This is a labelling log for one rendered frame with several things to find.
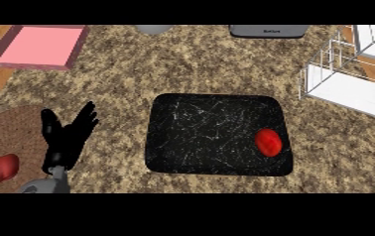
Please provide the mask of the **dark red rounded fruit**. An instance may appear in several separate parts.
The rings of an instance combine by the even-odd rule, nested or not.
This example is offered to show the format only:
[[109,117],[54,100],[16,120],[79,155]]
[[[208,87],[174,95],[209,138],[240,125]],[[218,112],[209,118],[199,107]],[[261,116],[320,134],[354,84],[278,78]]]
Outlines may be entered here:
[[0,157],[0,182],[10,179],[19,170],[19,157],[8,154]]

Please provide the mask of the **black marbled tray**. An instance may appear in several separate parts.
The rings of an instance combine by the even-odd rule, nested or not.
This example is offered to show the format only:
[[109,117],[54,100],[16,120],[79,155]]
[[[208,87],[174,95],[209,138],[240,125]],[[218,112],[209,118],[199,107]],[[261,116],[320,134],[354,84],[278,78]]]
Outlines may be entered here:
[[[280,152],[271,157],[255,144],[264,129],[280,137]],[[157,95],[148,114],[144,165],[168,174],[286,176],[292,151],[278,102],[262,95]]]

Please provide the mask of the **pink board with maroon rim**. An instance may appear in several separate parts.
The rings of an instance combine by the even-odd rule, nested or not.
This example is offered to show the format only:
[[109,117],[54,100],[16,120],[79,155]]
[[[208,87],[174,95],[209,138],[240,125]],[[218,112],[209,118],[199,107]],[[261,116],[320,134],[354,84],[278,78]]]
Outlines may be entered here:
[[0,38],[0,67],[70,69],[88,31],[86,25],[11,25]]

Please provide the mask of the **grey rounded object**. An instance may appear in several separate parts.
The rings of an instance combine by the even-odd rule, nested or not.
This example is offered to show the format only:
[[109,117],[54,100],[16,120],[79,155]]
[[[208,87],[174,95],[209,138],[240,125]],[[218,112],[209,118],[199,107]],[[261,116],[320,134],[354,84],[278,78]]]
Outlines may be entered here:
[[137,25],[135,28],[146,35],[157,35],[171,29],[171,25]]

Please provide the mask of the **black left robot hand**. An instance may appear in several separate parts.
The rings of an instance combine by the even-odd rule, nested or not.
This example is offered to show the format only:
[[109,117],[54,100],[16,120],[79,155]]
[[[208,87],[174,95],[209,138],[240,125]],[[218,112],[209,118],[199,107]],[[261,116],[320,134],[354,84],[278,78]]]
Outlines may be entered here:
[[81,109],[73,122],[66,126],[61,126],[51,109],[41,110],[41,133],[48,145],[41,166],[45,174],[51,174],[50,168],[54,166],[63,167],[66,171],[73,168],[97,122],[91,101]]

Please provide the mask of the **dark grey appliance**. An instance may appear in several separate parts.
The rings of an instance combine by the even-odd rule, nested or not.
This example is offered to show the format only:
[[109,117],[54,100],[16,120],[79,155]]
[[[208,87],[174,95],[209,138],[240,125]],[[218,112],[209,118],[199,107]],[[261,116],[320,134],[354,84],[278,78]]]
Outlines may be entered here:
[[298,39],[303,36],[306,25],[230,25],[233,37],[253,39]]

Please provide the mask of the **red oval fruit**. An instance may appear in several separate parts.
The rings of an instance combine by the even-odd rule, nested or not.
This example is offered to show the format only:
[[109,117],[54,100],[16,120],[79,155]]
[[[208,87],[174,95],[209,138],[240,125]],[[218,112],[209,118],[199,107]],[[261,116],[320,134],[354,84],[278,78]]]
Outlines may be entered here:
[[255,135],[255,145],[265,157],[274,157],[281,151],[281,139],[272,129],[261,129]]

